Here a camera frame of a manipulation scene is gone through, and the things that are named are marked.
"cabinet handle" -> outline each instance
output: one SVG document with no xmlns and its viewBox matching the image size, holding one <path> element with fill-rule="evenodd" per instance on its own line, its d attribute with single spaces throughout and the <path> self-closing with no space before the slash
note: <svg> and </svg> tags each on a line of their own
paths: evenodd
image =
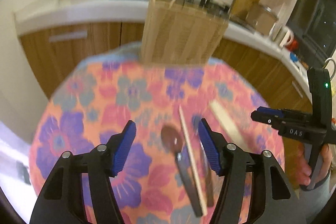
<svg viewBox="0 0 336 224">
<path fill-rule="evenodd" d="M 49 37 L 49 42 L 55 43 L 73 39 L 87 39 L 87 30 L 52 35 Z"/>
<path fill-rule="evenodd" d="M 301 98 L 303 98 L 303 95 L 302 95 L 300 89 L 298 88 L 298 86 L 296 85 L 296 83 L 294 81 L 292 81 L 292 86 L 295 88 L 295 90 L 297 91 L 297 93 L 299 94 L 299 96 Z"/>
</svg>

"red object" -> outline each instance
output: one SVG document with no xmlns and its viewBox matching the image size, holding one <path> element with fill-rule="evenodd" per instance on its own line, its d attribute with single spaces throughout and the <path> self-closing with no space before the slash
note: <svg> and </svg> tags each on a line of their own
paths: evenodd
<svg viewBox="0 0 336 224">
<path fill-rule="evenodd" d="M 295 51 L 296 49 L 298 49 L 298 47 L 299 47 L 299 43 L 298 43 L 298 41 L 297 41 L 295 38 L 293 38 L 292 43 L 290 43 L 288 46 L 285 46 L 285 47 L 286 47 L 286 49 L 288 49 L 290 52 L 293 52 L 293 51 Z"/>
</svg>

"silver screw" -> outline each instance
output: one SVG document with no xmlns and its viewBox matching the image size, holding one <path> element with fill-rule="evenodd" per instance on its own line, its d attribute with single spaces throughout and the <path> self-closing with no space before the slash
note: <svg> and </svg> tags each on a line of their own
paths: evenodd
<svg viewBox="0 0 336 224">
<path fill-rule="evenodd" d="M 62 158 L 64 158 L 64 159 L 69 158 L 70 155 L 71 155 L 71 153 L 70 153 L 69 151 L 65 151 L 65 152 L 63 152 L 63 154 L 62 154 Z"/>
<path fill-rule="evenodd" d="M 270 158 L 270 157 L 272 157 L 272 153 L 271 153 L 270 151 L 268 151 L 268 150 L 265 150 L 265 151 L 263 152 L 263 154 L 264 154 L 264 156 L 265 156 L 266 158 Z"/>
<path fill-rule="evenodd" d="M 99 151 L 99 152 L 103 152 L 103 151 L 105 151 L 106 150 L 106 145 L 104 145 L 104 144 L 100 144 L 100 145 L 98 145 L 98 147 L 97 147 L 97 150 Z"/>
<path fill-rule="evenodd" d="M 229 143 L 227 146 L 226 146 L 227 148 L 228 148 L 228 150 L 236 150 L 236 146 L 233 144 L 233 143 Z"/>
</svg>

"wooden utensil holder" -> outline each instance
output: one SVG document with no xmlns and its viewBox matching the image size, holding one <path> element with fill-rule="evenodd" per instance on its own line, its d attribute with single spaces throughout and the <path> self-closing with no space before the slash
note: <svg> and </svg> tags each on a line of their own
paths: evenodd
<svg viewBox="0 0 336 224">
<path fill-rule="evenodd" d="M 144 64 L 203 65 L 219 45 L 228 21 L 197 5 L 150 0 L 140 52 Z"/>
</svg>

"human hand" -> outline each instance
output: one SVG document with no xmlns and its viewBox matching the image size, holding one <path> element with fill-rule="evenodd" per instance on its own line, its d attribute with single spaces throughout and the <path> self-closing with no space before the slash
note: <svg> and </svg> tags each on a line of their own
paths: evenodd
<svg viewBox="0 0 336 224">
<path fill-rule="evenodd" d="M 320 152 L 323 158 L 323 164 L 320 170 L 318 177 L 316 178 L 315 183 L 320 182 L 323 180 L 329 172 L 331 160 L 333 155 L 329 149 L 328 144 L 325 144 L 322 147 Z M 305 147 L 303 143 L 300 143 L 298 146 L 298 153 L 297 153 L 297 162 L 296 162 L 296 180 L 300 185 L 308 186 L 310 184 L 310 176 L 311 168 L 308 165 L 307 161 L 305 160 Z"/>
</svg>

